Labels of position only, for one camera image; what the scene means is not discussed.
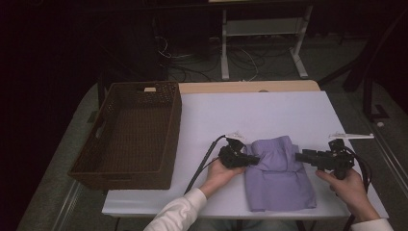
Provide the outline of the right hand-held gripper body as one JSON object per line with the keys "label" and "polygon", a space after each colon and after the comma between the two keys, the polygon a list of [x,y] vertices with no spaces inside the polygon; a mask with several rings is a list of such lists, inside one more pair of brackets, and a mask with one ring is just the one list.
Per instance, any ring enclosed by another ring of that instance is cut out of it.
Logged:
{"label": "right hand-held gripper body", "polygon": [[323,152],[322,155],[326,159],[327,164],[319,169],[333,170],[338,179],[345,179],[346,172],[352,169],[355,164],[358,164],[364,180],[370,180],[372,170],[366,160],[357,155],[351,148],[344,143],[349,140],[368,140],[373,139],[373,134],[358,135],[335,133],[329,136],[330,151]]}

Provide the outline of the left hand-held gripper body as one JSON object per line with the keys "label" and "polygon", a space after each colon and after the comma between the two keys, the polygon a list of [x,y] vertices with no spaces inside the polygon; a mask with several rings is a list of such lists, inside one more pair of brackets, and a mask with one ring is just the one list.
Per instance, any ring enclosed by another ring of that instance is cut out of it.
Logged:
{"label": "left hand-held gripper body", "polygon": [[239,132],[234,132],[227,134],[225,138],[227,144],[222,146],[218,153],[221,163],[227,168],[246,167],[247,160],[242,153],[244,136]]}

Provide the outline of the purple pants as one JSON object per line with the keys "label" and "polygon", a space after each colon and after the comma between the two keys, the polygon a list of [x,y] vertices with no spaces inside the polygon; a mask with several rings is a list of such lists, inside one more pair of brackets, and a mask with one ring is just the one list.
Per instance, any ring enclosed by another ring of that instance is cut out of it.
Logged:
{"label": "purple pants", "polygon": [[289,212],[317,207],[316,194],[304,165],[295,159],[298,146],[289,136],[257,140],[245,152],[260,159],[244,173],[251,212]]}

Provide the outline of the brown wicker basket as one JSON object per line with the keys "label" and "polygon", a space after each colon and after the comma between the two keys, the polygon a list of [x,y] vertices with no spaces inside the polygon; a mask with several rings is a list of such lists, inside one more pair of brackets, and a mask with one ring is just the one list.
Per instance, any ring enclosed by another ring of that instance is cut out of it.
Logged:
{"label": "brown wicker basket", "polygon": [[167,190],[178,147],[176,82],[115,83],[68,175],[92,190]]}

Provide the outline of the person's left hand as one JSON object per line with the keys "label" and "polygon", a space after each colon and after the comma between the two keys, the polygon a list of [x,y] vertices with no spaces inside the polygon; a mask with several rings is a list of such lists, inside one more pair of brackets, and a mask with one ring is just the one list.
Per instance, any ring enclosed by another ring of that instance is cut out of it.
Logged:
{"label": "person's left hand", "polygon": [[213,159],[209,165],[205,182],[199,187],[207,198],[227,185],[235,176],[244,173],[244,167],[227,168],[220,159]]}

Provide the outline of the person's right hand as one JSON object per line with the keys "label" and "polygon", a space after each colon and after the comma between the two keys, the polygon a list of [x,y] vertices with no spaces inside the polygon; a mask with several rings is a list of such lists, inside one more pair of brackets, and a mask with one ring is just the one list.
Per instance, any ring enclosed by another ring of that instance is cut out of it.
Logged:
{"label": "person's right hand", "polygon": [[329,185],[357,221],[380,219],[379,214],[370,203],[361,175],[357,171],[349,169],[343,180],[337,179],[333,173],[322,170],[317,170],[316,176]]}

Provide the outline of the white table sheet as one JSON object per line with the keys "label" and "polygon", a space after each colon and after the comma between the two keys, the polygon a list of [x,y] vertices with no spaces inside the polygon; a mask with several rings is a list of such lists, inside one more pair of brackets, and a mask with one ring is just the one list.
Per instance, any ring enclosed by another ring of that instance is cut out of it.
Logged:
{"label": "white table sheet", "polygon": [[[238,132],[246,143],[289,136],[300,148],[327,150],[329,137],[343,133],[323,91],[195,93],[182,96],[182,115],[171,187],[165,191],[110,191],[102,213],[117,218],[154,217],[181,196],[211,143]],[[287,213],[249,210],[244,178],[234,177],[213,195],[200,213],[203,218],[321,219],[349,216],[344,203],[305,167],[317,197],[317,207]]]}

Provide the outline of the dark metal stand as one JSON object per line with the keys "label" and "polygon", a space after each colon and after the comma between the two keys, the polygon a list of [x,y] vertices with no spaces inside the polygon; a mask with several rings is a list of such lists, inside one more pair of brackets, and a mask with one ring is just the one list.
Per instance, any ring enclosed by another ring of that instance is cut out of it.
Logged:
{"label": "dark metal stand", "polygon": [[370,37],[363,51],[350,63],[318,81],[324,86],[349,72],[343,89],[356,91],[363,85],[362,111],[369,121],[386,118],[382,106],[373,105],[373,84],[384,87],[408,114],[408,5],[373,17]]}

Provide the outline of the white metal stand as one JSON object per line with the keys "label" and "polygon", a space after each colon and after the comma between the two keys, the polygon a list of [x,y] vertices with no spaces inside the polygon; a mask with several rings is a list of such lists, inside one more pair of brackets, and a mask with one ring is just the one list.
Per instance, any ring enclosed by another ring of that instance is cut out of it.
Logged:
{"label": "white metal stand", "polygon": [[299,52],[306,36],[312,10],[312,6],[307,6],[304,15],[301,17],[248,20],[230,20],[227,18],[227,11],[224,10],[222,12],[220,55],[221,79],[223,81],[228,81],[230,78],[227,57],[227,39],[229,37],[262,35],[278,36],[289,34],[294,34],[296,36],[296,42],[290,49],[290,54],[296,67],[298,76],[301,79],[307,79],[308,73],[303,65],[303,62],[301,61]]}

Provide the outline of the metal floor rail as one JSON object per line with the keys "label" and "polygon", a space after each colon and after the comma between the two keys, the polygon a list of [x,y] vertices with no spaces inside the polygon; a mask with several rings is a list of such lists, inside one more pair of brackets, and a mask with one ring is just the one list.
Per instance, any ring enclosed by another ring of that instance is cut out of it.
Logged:
{"label": "metal floor rail", "polygon": [[69,191],[64,198],[62,208],[58,212],[57,218],[55,219],[52,231],[65,231],[69,218],[74,211],[78,198],[82,192],[82,188],[82,185],[78,181],[72,181]]}
{"label": "metal floor rail", "polygon": [[380,149],[380,152],[382,153],[384,161],[389,167],[404,195],[408,198],[408,172],[403,168],[402,164],[397,159],[391,146],[381,134],[379,127],[376,124],[370,123],[369,129],[373,133],[374,139],[378,145],[378,148]]}

